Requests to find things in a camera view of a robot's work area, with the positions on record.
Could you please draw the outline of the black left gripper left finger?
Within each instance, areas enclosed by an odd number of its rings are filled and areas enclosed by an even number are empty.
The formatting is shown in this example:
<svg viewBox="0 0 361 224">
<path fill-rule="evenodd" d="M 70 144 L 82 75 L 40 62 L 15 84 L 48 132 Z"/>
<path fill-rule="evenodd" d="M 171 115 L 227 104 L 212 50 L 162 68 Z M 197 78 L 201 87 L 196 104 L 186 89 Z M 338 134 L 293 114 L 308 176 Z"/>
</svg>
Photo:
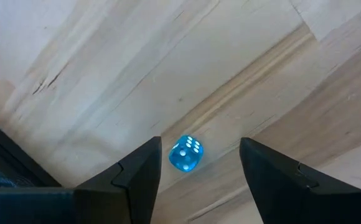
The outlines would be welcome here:
<svg viewBox="0 0 361 224">
<path fill-rule="evenodd" d="M 155 136 L 74 191 L 79 223 L 150 224 L 161 178 Z"/>
</svg>

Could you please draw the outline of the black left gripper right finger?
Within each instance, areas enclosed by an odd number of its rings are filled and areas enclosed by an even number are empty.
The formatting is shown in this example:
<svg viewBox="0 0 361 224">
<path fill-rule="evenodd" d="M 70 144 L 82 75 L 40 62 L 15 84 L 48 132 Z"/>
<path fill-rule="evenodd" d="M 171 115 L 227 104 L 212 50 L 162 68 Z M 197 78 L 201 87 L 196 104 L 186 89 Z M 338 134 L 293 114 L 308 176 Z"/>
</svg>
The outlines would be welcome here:
<svg viewBox="0 0 361 224">
<path fill-rule="evenodd" d="M 251 138 L 240 160 L 264 224 L 361 224 L 361 189 Z"/>
</svg>

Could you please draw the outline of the small light blue translucent die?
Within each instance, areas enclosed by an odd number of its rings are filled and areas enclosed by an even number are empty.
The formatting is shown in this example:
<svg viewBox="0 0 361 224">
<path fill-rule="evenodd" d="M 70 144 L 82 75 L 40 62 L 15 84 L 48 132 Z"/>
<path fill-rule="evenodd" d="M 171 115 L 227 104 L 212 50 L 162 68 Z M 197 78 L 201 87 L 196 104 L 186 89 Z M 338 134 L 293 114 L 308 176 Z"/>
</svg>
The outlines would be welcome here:
<svg viewBox="0 0 361 224">
<path fill-rule="evenodd" d="M 169 153 L 170 163 L 182 172 L 196 168 L 204 154 L 202 142 L 189 135 L 181 136 Z"/>
</svg>

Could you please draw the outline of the black aluminium table frame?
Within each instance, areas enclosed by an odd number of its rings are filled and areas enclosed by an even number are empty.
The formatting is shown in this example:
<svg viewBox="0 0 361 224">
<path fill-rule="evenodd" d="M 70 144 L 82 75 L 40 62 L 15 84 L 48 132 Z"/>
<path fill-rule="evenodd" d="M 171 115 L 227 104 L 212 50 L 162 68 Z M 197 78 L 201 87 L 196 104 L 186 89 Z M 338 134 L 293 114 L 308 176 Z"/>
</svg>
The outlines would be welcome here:
<svg viewBox="0 0 361 224">
<path fill-rule="evenodd" d="M 0 186 L 59 187 L 60 184 L 0 130 Z"/>
</svg>

